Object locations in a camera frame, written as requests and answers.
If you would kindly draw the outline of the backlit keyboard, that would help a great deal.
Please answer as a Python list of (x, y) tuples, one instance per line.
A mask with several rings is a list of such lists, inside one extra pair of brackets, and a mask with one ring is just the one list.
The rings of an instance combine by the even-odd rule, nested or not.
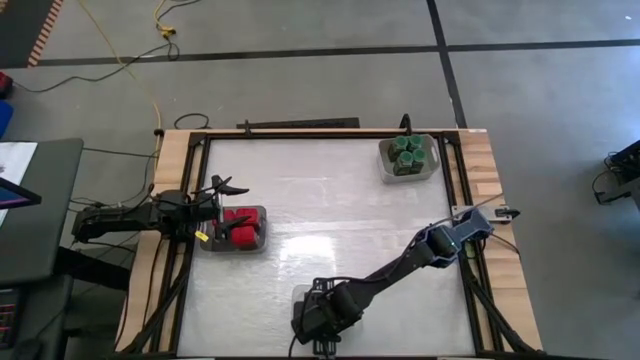
[(20, 322), (22, 293), (17, 288), (0, 289), (0, 349), (11, 348)]

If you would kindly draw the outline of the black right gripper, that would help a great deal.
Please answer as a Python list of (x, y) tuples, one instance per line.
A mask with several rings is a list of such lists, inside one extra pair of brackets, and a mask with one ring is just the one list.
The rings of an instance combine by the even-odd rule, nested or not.
[(291, 328), (294, 340), (311, 345), (320, 359), (334, 359), (341, 333), (349, 327), (348, 318), (334, 304), (334, 291), (326, 286), (311, 286), (293, 303)]

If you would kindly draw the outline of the clear plastic bin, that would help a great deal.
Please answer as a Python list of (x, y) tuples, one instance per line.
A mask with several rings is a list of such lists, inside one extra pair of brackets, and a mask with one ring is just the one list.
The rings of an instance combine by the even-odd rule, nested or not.
[[(301, 287), (295, 291), (293, 295), (293, 303), (295, 300), (301, 298), (303, 291), (306, 291), (309, 288)], [(349, 327), (360, 321), (364, 313), (364, 308), (357, 303), (355, 297), (348, 291), (347, 286), (339, 284), (335, 287), (331, 287), (330, 289), (334, 291), (334, 294), (332, 295), (333, 302), (341, 313), (348, 318)]]

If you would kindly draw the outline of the tablet screen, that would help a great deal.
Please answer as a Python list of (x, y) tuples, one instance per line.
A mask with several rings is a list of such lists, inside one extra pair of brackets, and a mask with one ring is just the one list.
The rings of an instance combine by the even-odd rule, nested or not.
[(0, 177), (0, 210), (39, 205), (40, 195)]

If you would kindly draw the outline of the white table cover sheet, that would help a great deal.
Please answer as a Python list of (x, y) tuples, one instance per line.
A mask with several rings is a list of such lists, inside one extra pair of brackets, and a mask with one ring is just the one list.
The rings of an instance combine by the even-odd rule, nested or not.
[[(294, 292), (316, 277), (363, 278), (414, 234), (446, 218), (444, 178), (382, 181), (375, 139), (215, 140), (206, 172), (249, 192), (228, 206), (267, 211), (263, 251), (197, 250), (182, 356), (308, 356), (292, 343)], [(474, 346), (459, 269), (419, 269), (377, 295), (342, 335), (341, 356), (469, 355)]]

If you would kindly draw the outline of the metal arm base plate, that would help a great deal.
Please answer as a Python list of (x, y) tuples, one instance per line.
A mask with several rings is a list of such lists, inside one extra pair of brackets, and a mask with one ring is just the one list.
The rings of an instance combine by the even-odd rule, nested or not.
[(506, 205), (452, 206), (452, 214), (456, 221), (467, 220), (471, 213), (480, 213), (488, 222), (510, 223), (520, 214), (519, 210)]

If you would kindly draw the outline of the black metal table frame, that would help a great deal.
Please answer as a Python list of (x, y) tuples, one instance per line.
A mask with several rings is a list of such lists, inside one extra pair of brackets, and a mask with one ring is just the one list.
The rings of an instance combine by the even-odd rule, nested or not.
[[(483, 130), (423, 130), (439, 152), (447, 199), (452, 206), (498, 205), (504, 200), (496, 164)], [(395, 136), (392, 129), (266, 129), (245, 134), (238, 130), (170, 130), (159, 153), (153, 184), (156, 192), (179, 189), (189, 194), (206, 188), (211, 143), (215, 140), (375, 139)], [(121, 320), (120, 355), (167, 355), (201, 358), (285, 356), (182, 356), (178, 352), (185, 301), (194, 254), (200, 239), (173, 244), (156, 231), (142, 233), (133, 263), (128, 304)], [(469, 355), (341, 356), (386, 359), (425, 356), (496, 358), (535, 349), (540, 344), (521, 264), (516, 255), (495, 244), (465, 246), (459, 269), (474, 350)]]

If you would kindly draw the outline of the grey desk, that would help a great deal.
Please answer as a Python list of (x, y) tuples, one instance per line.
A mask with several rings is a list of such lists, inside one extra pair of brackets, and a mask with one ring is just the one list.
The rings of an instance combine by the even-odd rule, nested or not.
[(0, 287), (52, 275), (84, 142), (40, 142), (21, 185), (41, 203), (8, 211), (0, 225)]

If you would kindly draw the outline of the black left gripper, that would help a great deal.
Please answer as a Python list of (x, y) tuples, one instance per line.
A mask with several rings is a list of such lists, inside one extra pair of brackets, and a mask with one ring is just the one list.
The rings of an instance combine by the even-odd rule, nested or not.
[(200, 230), (203, 223), (213, 221), (214, 240), (215, 241), (230, 241), (232, 238), (232, 230), (236, 227), (243, 226), (249, 216), (241, 216), (231, 220), (219, 220), (221, 212), (221, 195), (236, 196), (248, 193), (249, 190), (245, 188), (233, 187), (230, 185), (232, 177), (229, 176), (225, 179), (219, 175), (211, 177), (211, 188), (213, 192), (199, 192), (194, 193), (192, 201), (192, 222), (193, 230)]

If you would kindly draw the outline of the white paper sheet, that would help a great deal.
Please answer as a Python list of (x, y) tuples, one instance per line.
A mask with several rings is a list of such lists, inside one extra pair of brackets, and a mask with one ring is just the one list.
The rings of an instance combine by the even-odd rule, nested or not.
[(0, 178), (20, 185), (37, 147), (36, 142), (0, 142)]

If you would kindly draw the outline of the black flat bar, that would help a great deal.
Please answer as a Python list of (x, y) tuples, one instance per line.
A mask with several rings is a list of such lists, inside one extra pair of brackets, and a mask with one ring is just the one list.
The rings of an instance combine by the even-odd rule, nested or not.
[(246, 119), (236, 125), (237, 129), (291, 129), (291, 128), (359, 128), (360, 119), (358, 117), (344, 118), (324, 118), (306, 120), (288, 120), (271, 122), (250, 122)]

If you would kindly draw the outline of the dark mat with orange edge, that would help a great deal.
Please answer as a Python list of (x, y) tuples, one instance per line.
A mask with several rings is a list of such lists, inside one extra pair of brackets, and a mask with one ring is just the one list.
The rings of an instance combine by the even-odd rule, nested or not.
[(64, 0), (0, 0), (0, 69), (35, 67)]

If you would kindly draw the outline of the blue object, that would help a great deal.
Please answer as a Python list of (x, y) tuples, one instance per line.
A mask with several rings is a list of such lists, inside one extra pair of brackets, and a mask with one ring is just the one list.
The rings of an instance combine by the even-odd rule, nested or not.
[(13, 114), (13, 106), (4, 100), (0, 100), (0, 139), (5, 135)]

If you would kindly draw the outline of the smoky grey plastic bin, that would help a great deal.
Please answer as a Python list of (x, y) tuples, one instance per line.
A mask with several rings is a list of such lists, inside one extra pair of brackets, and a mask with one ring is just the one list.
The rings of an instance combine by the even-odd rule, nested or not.
[(239, 250), (237, 248), (235, 248), (232, 243), (231, 240), (230, 241), (215, 241), (214, 240), (214, 229), (213, 229), (213, 221), (211, 220), (210, 222), (206, 222), (202, 224), (201, 229), (199, 230), (200, 232), (205, 233), (208, 237), (209, 240), (207, 242), (203, 242), (200, 240), (200, 247), (202, 250), (205, 251), (209, 251), (212, 253), (219, 253), (219, 254), (230, 254), (230, 253), (254, 253), (254, 252), (260, 252), (263, 251), (266, 248), (267, 245), (267, 211), (263, 206), (243, 206), (243, 207), (225, 207), (227, 209), (234, 209), (235, 213), (239, 208), (244, 208), (244, 207), (250, 207), (250, 208), (257, 208), (260, 211), (260, 223), (258, 226), (253, 226), (257, 235), (259, 236), (259, 240), (258, 240), (258, 247), (256, 249), (253, 250)]

